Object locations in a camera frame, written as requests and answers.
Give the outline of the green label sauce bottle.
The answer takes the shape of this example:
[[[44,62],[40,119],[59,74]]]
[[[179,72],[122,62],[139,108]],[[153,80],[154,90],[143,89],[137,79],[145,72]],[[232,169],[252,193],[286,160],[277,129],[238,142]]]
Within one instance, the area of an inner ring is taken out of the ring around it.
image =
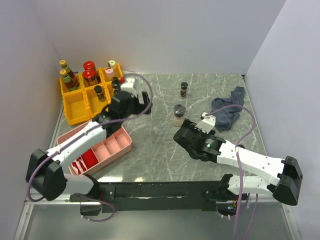
[[[67,64],[66,60],[60,60],[59,64],[61,66],[62,69],[66,70],[68,75],[71,77],[74,85],[78,88],[80,86],[80,83],[76,77],[76,75],[74,74],[74,72],[71,70],[71,68],[69,67],[69,65]]]
[[[69,76],[68,72],[65,69],[60,70],[60,75],[62,76],[64,85],[66,86],[69,92],[77,90],[77,86],[73,82],[72,78]]]

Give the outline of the pink-cap spice bottle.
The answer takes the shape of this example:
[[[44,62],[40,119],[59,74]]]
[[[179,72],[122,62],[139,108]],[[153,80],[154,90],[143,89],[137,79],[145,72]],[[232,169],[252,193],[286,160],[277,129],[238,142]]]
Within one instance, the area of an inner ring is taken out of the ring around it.
[[[112,81],[113,78],[116,76],[114,69],[111,67],[108,67],[105,69],[105,75],[106,75],[107,82]]]

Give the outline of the red-lid chili jar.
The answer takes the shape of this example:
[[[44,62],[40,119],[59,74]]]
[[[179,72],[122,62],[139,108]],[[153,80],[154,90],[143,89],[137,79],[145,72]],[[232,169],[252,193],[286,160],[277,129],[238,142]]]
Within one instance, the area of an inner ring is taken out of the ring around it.
[[[100,83],[101,82],[101,78],[99,76],[99,73],[96,69],[96,65],[93,61],[86,61],[84,64],[83,64],[83,68],[84,70],[94,70],[95,72],[95,76],[97,78],[97,81]]]
[[[83,72],[83,78],[89,87],[98,84],[96,72],[93,69],[87,69]]]

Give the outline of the black-top white salt grinder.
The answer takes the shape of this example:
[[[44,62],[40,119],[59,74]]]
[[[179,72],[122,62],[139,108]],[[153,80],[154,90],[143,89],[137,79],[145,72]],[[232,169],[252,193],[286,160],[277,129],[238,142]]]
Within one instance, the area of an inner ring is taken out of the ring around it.
[[[114,77],[111,81],[111,86],[114,92],[119,92],[121,90],[121,82],[117,77]]]

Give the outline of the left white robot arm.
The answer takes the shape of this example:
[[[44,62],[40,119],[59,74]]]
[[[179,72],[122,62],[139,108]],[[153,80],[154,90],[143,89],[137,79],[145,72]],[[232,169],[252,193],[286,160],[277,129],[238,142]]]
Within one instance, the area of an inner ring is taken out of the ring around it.
[[[30,156],[27,189],[34,188],[42,198],[52,201],[61,194],[82,194],[88,201],[100,195],[98,182],[87,175],[66,174],[65,170],[94,145],[106,140],[124,121],[149,114],[153,94],[142,92],[143,103],[127,91],[117,93],[81,131],[64,143],[46,151],[36,149]]]

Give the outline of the white-cap seasoning shaker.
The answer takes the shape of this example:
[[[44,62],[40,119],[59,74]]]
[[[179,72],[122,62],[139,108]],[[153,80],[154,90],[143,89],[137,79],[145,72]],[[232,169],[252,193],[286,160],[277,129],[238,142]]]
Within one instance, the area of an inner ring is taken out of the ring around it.
[[[112,68],[112,69],[116,69],[116,67],[117,67],[117,63],[116,63],[115,60],[109,60],[107,62],[107,65],[108,65],[109,68]]]

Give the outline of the clear-cap salt grinder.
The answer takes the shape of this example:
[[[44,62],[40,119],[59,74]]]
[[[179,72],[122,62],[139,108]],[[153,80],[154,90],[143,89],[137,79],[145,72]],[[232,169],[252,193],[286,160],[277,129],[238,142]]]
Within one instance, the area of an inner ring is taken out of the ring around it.
[[[181,127],[184,122],[184,114],[186,112],[186,107],[182,104],[176,104],[173,107],[173,119],[172,123],[175,127]]]

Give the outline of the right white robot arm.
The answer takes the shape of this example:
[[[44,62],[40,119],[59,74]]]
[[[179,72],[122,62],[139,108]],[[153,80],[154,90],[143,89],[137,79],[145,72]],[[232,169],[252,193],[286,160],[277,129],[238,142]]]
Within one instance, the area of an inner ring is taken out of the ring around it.
[[[272,195],[278,202],[290,206],[298,204],[303,173],[296,158],[275,158],[235,146],[216,136],[213,129],[202,130],[189,119],[184,120],[173,140],[192,159],[237,167],[251,174],[228,176],[228,182],[219,186],[222,198],[231,199],[242,192]]]

